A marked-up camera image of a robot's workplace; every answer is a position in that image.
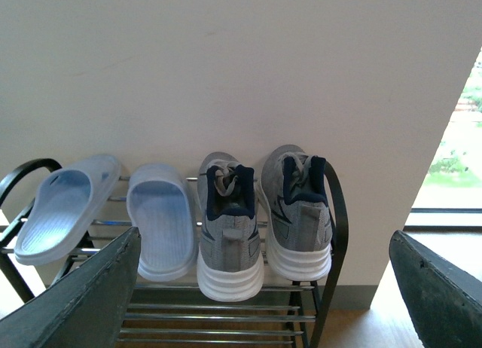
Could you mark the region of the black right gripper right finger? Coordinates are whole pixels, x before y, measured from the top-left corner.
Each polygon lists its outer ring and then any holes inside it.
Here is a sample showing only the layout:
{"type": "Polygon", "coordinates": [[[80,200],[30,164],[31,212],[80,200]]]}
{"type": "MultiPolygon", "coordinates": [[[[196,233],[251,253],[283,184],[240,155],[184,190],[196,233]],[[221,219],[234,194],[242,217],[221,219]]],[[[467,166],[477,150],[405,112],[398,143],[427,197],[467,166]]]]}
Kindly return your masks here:
{"type": "Polygon", "coordinates": [[[481,346],[480,280],[401,230],[391,237],[389,257],[423,346],[481,346]]]}

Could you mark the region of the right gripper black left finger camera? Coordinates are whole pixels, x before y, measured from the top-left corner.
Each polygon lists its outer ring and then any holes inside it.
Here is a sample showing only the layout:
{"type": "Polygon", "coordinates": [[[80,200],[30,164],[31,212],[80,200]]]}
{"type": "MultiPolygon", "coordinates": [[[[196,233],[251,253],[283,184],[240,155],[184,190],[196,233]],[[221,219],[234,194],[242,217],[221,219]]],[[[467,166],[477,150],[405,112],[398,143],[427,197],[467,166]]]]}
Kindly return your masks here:
{"type": "Polygon", "coordinates": [[[1,320],[3,347],[113,347],[137,279],[132,227],[1,320]]]}

